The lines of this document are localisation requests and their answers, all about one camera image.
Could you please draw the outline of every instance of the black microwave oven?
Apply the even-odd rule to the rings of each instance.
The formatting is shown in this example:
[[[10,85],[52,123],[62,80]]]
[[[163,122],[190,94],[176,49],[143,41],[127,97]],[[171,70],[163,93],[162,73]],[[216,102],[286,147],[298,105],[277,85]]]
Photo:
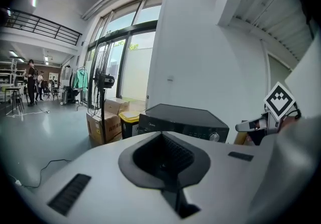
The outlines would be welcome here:
[[[139,115],[138,134],[154,131],[225,143],[229,127],[208,110],[158,104]]]

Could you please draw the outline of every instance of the black railing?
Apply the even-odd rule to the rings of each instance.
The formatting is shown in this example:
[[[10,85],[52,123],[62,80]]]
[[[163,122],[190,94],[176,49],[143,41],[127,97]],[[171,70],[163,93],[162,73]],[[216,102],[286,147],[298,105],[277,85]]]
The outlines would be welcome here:
[[[62,26],[53,21],[25,13],[22,11],[1,8],[5,19],[3,27],[32,32],[46,37],[51,37],[72,45],[77,45],[81,33]]]

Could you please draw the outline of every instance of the hanging clothes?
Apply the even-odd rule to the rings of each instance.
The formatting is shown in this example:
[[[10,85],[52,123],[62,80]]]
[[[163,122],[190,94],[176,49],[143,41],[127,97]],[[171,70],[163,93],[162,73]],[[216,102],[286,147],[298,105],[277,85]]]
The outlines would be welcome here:
[[[88,73],[85,69],[78,69],[74,75],[73,88],[82,88],[84,92],[88,87]]]

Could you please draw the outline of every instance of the black air intake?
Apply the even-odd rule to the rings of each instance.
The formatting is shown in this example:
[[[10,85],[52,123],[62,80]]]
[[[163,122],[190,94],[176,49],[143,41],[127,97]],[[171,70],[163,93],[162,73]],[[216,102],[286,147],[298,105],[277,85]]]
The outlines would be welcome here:
[[[125,149],[118,164],[136,186],[159,189],[181,218],[200,210],[187,203],[183,188],[199,183],[209,170],[211,161],[203,150],[167,132],[157,132]]]
[[[82,191],[85,189],[91,177],[77,174],[56,196],[48,206],[66,216],[74,205]]]

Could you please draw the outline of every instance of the person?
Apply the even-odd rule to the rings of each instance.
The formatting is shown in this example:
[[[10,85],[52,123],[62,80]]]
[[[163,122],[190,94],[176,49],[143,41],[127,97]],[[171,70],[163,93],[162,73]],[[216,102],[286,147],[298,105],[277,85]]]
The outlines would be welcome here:
[[[35,93],[34,93],[34,88],[35,88],[35,80],[34,80],[34,74],[36,72],[35,70],[35,65],[33,60],[28,61],[29,64],[29,70],[28,73],[25,74],[25,77],[28,78],[27,85],[28,85],[28,95],[30,98],[30,103],[28,106],[33,106],[35,105]]]
[[[43,101],[42,100],[42,81],[44,80],[44,77],[43,77],[43,74],[44,72],[43,71],[40,71],[40,74],[38,75],[38,89],[39,89],[39,93],[36,94],[36,101],[38,101],[38,95],[39,95],[39,99],[40,101]]]
[[[51,92],[53,92],[55,89],[55,77],[52,77],[52,81],[51,81]]]

